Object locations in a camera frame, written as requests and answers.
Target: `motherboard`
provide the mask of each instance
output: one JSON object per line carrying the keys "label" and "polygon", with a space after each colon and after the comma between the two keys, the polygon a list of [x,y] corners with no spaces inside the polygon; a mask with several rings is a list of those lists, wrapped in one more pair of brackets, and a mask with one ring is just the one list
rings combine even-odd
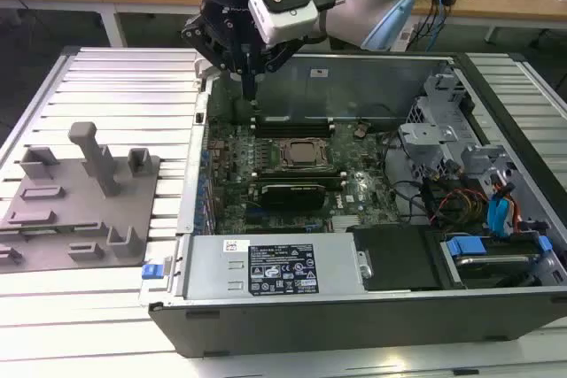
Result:
{"label": "motherboard", "polygon": [[383,140],[357,120],[211,123],[215,234],[344,232],[399,222],[380,166]]}

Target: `blue cable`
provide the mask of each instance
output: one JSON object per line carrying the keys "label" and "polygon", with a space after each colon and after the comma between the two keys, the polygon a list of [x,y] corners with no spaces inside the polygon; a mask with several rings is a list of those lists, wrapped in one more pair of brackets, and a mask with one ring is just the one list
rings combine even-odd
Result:
{"label": "blue cable", "polygon": [[441,0],[439,0],[439,23],[435,27],[435,33],[433,33],[433,36],[429,40],[429,43],[427,44],[427,48],[425,48],[426,52],[429,52],[430,49],[435,44],[435,42],[437,41],[437,37],[439,36],[439,33],[441,32],[441,28],[443,27],[443,24],[445,22],[444,17],[445,17],[445,8],[443,8],[443,3],[441,2]]}

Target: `warning label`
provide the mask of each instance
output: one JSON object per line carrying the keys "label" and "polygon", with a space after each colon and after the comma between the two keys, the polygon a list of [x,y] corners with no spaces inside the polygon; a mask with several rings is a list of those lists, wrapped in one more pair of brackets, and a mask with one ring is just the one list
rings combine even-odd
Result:
{"label": "warning label", "polygon": [[284,296],[319,292],[313,245],[248,247],[248,290],[253,296]]}

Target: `table leg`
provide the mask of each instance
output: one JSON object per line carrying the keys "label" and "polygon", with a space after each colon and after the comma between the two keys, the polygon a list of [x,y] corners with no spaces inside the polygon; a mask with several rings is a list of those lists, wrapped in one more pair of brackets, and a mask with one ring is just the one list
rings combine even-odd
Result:
{"label": "table leg", "polygon": [[127,47],[126,38],[124,37],[124,32],[122,31],[122,25],[120,24],[120,17],[118,12],[111,6],[105,7],[100,12],[100,18],[105,26],[106,35],[108,36],[108,42],[110,42],[113,48],[125,48]]}
{"label": "table leg", "polygon": [[488,32],[485,35],[485,42],[492,43],[494,41],[494,38],[498,34],[499,30],[500,30],[500,27],[492,26],[492,27],[488,28]]}
{"label": "table leg", "polygon": [[398,37],[396,37],[395,42],[392,44],[390,48],[391,52],[405,52],[408,48],[409,41],[411,40],[411,36],[419,26],[419,22],[421,17],[411,16],[406,22],[406,25],[401,29]]}

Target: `white label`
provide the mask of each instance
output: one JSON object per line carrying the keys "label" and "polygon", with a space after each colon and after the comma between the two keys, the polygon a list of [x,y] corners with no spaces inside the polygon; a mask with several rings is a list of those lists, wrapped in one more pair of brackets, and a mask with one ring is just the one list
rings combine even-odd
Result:
{"label": "white label", "polygon": [[316,284],[316,279],[301,279],[297,282],[298,287],[313,287]]}
{"label": "white label", "polygon": [[248,252],[249,239],[225,239],[222,245],[224,252]]}
{"label": "white label", "polygon": [[336,195],[335,199],[337,200],[337,208],[343,208],[343,198],[340,195]]}
{"label": "white label", "polygon": [[328,68],[312,68],[310,73],[312,78],[326,79],[329,77]]}

